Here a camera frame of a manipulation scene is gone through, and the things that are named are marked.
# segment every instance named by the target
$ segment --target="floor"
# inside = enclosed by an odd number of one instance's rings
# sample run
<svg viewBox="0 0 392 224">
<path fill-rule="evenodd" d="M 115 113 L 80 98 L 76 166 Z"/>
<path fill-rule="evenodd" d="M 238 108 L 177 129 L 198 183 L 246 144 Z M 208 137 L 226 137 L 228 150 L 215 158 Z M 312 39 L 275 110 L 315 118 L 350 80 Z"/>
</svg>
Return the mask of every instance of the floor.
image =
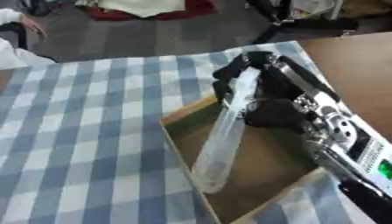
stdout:
<svg viewBox="0 0 392 224">
<path fill-rule="evenodd" d="M 244 0 L 213 0 L 217 13 L 184 20 L 97 22 L 65 2 L 62 9 L 37 20 L 49 38 L 41 42 L 31 33 L 30 50 L 60 62 L 97 60 L 117 57 L 146 57 L 168 54 L 216 52 L 249 45 L 268 26 L 253 9 L 245 9 Z M 0 8 L 16 9 L 15 0 L 1 0 Z M 358 33 L 389 29 L 387 18 L 361 20 Z M 323 37 L 323 33 L 282 34 L 271 41 Z"/>
</svg>

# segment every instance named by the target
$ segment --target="person's hand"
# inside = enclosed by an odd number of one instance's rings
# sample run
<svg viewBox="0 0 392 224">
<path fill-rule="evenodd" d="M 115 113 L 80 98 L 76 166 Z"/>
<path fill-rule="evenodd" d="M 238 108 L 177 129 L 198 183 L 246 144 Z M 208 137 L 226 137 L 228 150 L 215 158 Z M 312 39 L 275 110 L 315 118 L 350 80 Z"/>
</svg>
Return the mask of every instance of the person's hand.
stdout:
<svg viewBox="0 0 392 224">
<path fill-rule="evenodd" d="M 32 30 L 33 32 L 36 32 L 42 39 L 47 38 L 46 32 L 42 28 L 42 26 L 31 18 L 27 17 L 25 14 L 21 14 L 19 20 L 21 24 L 23 24 L 25 27 Z"/>
</svg>

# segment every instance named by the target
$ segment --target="chair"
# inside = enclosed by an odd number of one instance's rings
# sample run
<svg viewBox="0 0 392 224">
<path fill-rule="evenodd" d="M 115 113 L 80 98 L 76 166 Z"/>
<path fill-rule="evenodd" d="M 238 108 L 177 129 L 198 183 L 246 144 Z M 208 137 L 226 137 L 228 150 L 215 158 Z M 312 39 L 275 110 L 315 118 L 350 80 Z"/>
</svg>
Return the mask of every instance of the chair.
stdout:
<svg viewBox="0 0 392 224">
<path fill-rule="evenodd" d="M 0 25 L 0 32 L 15 32 L 17 34 L 17 47 L 27 50 L 27 31 L 20 23 Z"/>
<path fill-rule="evenodd" d="M 329 20 L 318 19 L 295 19 L 291 16 L 291 0 L 281 0 L 277 7 L 274 7 L 270 0 L 247 0 L 258 13 L 270 21 L 269 28 L 261 33 L 254 44 L 268 42 L 275 34 L 285 30 L 315 30 L 328 31 L 331 36 L 341 36 L 358 29 L 358 22 L 350 18 L 338 18 Z"/>
</svg>

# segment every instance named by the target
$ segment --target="green indicator light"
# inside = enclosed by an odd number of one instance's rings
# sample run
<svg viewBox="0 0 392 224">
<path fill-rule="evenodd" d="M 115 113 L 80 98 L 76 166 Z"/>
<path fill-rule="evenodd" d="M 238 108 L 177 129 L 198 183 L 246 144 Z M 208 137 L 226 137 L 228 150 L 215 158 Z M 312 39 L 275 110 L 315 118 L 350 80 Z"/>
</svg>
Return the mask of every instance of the green indicator light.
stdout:
<svg viewBox="0 0 392 224">
<path fill-rule="evenodd" d="M 388 160 L 383 159 L 381 161 L 378 171 L 387 179 L 392 179 L 392 164 Z"/>
</svg>

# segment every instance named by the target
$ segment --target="white sleeve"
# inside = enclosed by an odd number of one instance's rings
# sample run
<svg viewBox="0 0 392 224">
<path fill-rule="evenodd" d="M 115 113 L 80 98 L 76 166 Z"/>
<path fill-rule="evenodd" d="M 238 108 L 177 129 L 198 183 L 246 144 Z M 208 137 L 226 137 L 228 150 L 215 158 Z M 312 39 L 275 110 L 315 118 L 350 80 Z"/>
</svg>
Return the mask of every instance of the white sleeve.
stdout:
<svg viewBox="0 0 392 224">
<path fill-rule="evenodd" d="M 20 12 L 12 9 L 0 10 L 0 25 L 8 24 L 11 22 L 19 22 Z"/>
</svg>

